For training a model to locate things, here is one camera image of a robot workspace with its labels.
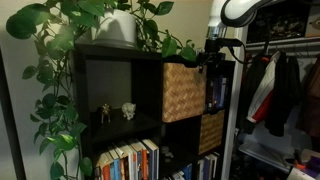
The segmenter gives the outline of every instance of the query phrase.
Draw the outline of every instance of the pothos plant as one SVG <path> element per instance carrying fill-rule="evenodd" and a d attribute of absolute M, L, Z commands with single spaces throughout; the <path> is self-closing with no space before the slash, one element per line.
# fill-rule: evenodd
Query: pothos plant
<path fill-rule="evenodd" d="M 30 119 L 38 124 L 34 143 L 41 137 L 40 154 L 49 145 L 54 147 L 51 179 L 78 179 L 79 171 L 92 174 L 92 161 L 82 157 L 80 148 L 80 134 L 86 125 L 79 121 L 72 96 L 70 60 L 75 41 L 90 28 L 99 27 L 97 17 L 103 16 L 106 8 L 130 10 L 136 17 L 141 50 L 160 50 L 163 57 L 180 54 L 195 60 L 190 41 L 183 47 L 168 31 L 159 31 L 152 17 L 146 17 L 147 12 L 152 16 L 168 14 L 173 2 L 162 2 L 157 7 L 148 0 L 138 0 L 138 4 L 133 10 L 132 2 L 118 0 L 47 0 L 27 5 L 7 20 L 7 32 L 17 39 L 32 38 L 39 55 L 37 64 L 26 67 L 22 78 L 35 78 L 43 85 L 43 97 L 35 101 Z M 163 41 L 158 33 L 165 34 Z M 67 153 L 73 150 L 78 152 L 78 168 L 70 174 Z"/>

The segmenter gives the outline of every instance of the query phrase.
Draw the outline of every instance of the row of books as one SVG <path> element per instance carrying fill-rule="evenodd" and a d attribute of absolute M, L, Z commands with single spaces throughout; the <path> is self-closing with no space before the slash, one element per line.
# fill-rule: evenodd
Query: row of books
<path fill-rule="evenodd" d="M 197 180 L 215 180 L 219 161 L 218 153 L 211 153 L 198 160 Z"/>
<path fill-rule="evenodd" d="M 221 76 L 207 79 L 205 110 L 223 108 L 228 91 L 228 78 Z"/>
<path fill-rule="evenodd" d="M 173 172 L 170 176 L 162 178 L 162 180 L 192 180 L 192 164 L 188 164 L 179 171 Z"/>
<path fill-rule="evenodd" d="M 114 143 L 96 160 L 95 179 L 157 180 L 159 147 L 150 139 Z"/>

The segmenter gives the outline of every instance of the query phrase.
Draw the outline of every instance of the woven basket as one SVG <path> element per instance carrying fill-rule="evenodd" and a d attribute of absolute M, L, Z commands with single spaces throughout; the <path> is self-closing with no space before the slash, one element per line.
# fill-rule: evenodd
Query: woven basket
<path fill-rule="evenodd" d="M 201 119 L 199 155 L 221 144 L 224 110 L 217 114 L 206 114 Z"/>
<path fill-rule="evenodd" d="M 165 63 L 163 75 L 163 122 L 201 115 L 205 105 L 206 69 Z"/>

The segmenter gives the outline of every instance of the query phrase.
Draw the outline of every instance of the white pot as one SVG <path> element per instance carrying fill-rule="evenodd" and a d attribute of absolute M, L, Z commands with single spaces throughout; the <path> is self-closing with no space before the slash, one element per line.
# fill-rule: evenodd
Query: white pot
<path fill-rule="evenodd" d="M 98 29 L 91 29 L 93 44 L 120 48 L 136 47 L 136 22 L 130 13 L 107 9 L 99 22 Z"/>

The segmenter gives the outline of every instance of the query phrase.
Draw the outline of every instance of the wall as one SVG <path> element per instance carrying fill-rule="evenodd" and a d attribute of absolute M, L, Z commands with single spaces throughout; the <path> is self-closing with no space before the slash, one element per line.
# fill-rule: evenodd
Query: wall
<path fill-rule="evenodd" d="M 16 120 L 20 146 L 27 179 L 49 179 L 52 162 L 52 149 L 39 156 L 41 141 L 33 144 L 33 135 L 37 126 L 30 121 L 34 112 L 34 103 L 42 97 L 42 87 L 36 80 L 22 80 L 22 72 L 28 65 L 37 63 L 37 53 L 32 40 L 17 40 L 5 30 L 6 20 L 21 7 L 35 0 L 2 0 L 0 4 L 0 46 L 4 58 L 14 116 Z M 182 42 L 192 39 L 196 47 L 203 47 L 207 31 L 211 0 L 175 1 L 172 13 L 157 18 L 161 29 L 169 29 Z M 0 179 L 15 179 L 8 138 L 4 129 L 4 120 L 0 111 Z"/>

